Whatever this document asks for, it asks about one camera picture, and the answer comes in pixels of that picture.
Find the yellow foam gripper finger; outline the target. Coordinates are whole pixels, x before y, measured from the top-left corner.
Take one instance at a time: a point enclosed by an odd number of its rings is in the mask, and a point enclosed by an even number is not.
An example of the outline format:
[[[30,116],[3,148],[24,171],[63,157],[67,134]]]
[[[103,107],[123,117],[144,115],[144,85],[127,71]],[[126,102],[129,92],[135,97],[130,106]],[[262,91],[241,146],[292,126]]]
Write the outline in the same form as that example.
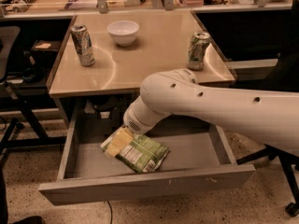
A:
[[[120,127],[108,143],[105,154],[109,157],[116,157],[133,140],[134,134],[127,127]]]

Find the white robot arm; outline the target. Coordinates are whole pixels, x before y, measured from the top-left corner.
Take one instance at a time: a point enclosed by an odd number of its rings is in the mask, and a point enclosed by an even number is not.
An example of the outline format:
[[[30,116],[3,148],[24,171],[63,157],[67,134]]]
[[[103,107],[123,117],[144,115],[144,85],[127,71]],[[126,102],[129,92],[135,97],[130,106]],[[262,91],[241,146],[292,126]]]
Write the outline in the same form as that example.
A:
[[[299,148],[299,94],[202,86],[187,69],[146,77],[123,125],[144,134],[170,115],[188,116],[284,151]]]

